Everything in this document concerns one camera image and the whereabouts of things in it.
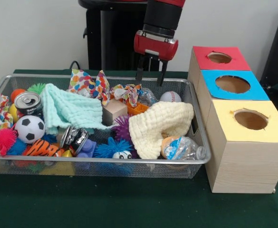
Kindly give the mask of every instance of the cream towel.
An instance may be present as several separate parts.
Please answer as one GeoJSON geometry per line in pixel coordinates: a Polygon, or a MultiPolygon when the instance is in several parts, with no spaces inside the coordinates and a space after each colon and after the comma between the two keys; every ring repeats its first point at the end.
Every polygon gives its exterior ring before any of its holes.
{"type": "Polygon", "coordinates": [[[160,156],[162,133],[184,136],[194,117],[193,106],[184,102],[157,102],[146,112],[129,118],[129,133],[142,159],[160,156]]]}

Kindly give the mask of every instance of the baseball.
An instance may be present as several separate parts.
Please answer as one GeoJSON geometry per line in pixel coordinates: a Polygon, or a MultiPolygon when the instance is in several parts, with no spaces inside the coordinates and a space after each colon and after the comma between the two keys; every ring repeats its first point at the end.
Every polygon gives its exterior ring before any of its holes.
{"type": "Polygon", "coordinates": [[[160,101],[181,102],[181,97],[175,91],[169,91],[162,94],[160,101]]]}

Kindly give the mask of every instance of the white wall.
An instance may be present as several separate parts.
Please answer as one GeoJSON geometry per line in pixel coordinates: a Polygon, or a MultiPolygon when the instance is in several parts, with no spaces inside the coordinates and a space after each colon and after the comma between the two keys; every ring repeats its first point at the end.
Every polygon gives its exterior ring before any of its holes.
{"type": "Polygon", "coordinates": [[[278,26],[278,0],[186,0],[168,69],[187,71],[192,46],[238,46],[261,78],[278,26]]]}
{"type": "MultiPolygon", "coordinates": [[[[261,77],[278,25],[278,0],[187,0],[168,70],[187,71],[193,45],[239,46],[261,77]]],[[[88,66],[86,10],[77,0],[0,0],[0,78],[17,68],[88,66]]]]}
{"type": "Polygon", "coordinates": [[[15,69],[88,67],[86,10],[77,0],[0,0],[0,78],[15,69]]]}

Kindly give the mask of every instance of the orange ball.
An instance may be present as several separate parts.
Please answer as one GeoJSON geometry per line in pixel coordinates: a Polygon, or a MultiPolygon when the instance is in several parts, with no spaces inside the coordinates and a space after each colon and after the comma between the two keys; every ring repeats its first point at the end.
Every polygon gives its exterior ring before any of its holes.
{"type": "Polygon", "coordinates": [[[12,101],[12,103],[14,103],[15,98],[16,98],[18,95],[22,94],[23,92],[26,92],[26,90],[25,90],[25,89],[16,89],[16,90],[14,90],[14,91],[12,92],[12,94],[11,94],[11,101],[12,101]]]}

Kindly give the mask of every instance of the yellow box top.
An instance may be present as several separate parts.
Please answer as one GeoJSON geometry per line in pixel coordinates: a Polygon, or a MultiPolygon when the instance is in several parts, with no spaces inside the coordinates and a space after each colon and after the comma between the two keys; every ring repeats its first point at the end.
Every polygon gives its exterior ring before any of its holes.
{"type": "Polygon", "coordinates": [[[278,111],[271,101],[213,100],[213,104],[227,141],[278,143],[278,111]]]}

